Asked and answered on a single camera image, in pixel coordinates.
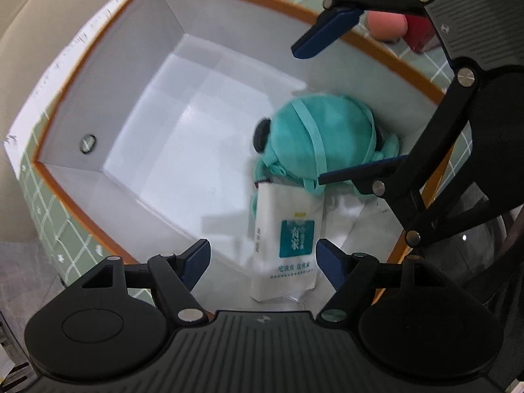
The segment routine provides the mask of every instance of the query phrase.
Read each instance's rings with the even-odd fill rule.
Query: turquoise backpack
[[[263,119],[255,130],[253,146],[260,154],[253,174],[255,184],[277,176],[314,195],[326,188],[317,182],[320,174],[399,153],[398,138],[388,134],[382,139],[366,105],[348,96],[328,94],[296,98],[271,120]]]

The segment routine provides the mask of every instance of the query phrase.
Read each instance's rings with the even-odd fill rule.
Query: teal square logo
[[[313,252],[314,220],[283,220],[280,228],[280,258]]]

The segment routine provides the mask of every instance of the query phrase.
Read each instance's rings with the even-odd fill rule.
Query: green grid pattern
[[[323,10],[323,0],[288,1],[314,12]],[[369,38],[369,32],[366,29],[363,18],[354,30]],[[397,44],[386,45],[380,43],[380,45],[398,59],[423,73],[432,83],[435,83],[443,90],[449,86],[453,78],[453,72],[441,48],[418,55],[412,52],[403,40]],[[19,182],[46,254],[66,285],[70,285],[111,254],[102,244],[97,242],[91,232],[86,231],[79,221],[68,213],[62,202],[51,192],[31,163],[38,147],[38,141],[49,120],[48,110],[49,108],[46,109],[38,124],[33,128],[31,139],[20,164]],[[471,154],[471,147],[471,129],[467,125],[457,140],[439,191],[453,178],[455,172],[466,161]],[[149,290],[128,289],[128,292],[135,298],[153,304]]]

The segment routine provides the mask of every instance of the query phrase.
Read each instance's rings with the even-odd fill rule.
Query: pink round object
[[[403,14],[369,11],[367,27],[377,41],[397,41],[408,32],[408,21]]]

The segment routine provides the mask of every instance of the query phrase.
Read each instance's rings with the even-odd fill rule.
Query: beige cushion
[[[0,0],[0,138],[41,74],[108,0]],[[36,235],[22,193],[0,149],[0,241]]]

